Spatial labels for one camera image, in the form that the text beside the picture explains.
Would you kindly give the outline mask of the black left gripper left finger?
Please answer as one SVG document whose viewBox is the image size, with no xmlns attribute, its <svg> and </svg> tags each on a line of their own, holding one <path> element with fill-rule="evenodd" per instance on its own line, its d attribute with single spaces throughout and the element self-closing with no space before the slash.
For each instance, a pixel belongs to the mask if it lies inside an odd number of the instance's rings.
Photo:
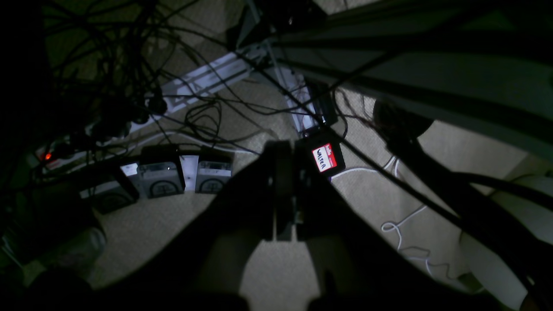
<svg viewBox="0 0 553 311">
<path fill-rule="evenodd" d="M 239 298 L 246 264 L 292 192 L 292 145 L 269 142 L 143 268 L 144 298 Z"/>
</svg>

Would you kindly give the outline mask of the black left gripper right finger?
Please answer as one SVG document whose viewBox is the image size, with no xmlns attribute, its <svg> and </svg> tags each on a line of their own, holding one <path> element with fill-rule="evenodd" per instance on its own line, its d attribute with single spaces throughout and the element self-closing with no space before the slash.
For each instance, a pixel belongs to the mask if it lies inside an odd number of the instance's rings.
<svg viewBox="0 0 553 311">
<path fill-rule="evenodd" d="M 294 144 L 298 207 L 323 300 L 419 299 L 437 284 L 401 258 L 322 175 L 304 143 Z"/>
</svg>

